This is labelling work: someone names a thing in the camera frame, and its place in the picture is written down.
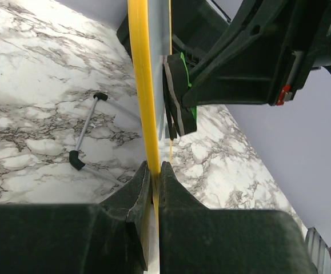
gray wall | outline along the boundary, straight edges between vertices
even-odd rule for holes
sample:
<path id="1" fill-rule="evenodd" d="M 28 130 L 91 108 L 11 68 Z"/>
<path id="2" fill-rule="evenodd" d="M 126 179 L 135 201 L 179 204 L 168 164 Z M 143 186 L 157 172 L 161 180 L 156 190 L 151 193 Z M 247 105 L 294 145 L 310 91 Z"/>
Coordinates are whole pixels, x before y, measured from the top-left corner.
<path id="1" fill-rule="evenodd" d="M 86 17 L 118 29 L 127 14 L 127 0 L 57 0 Z"/>

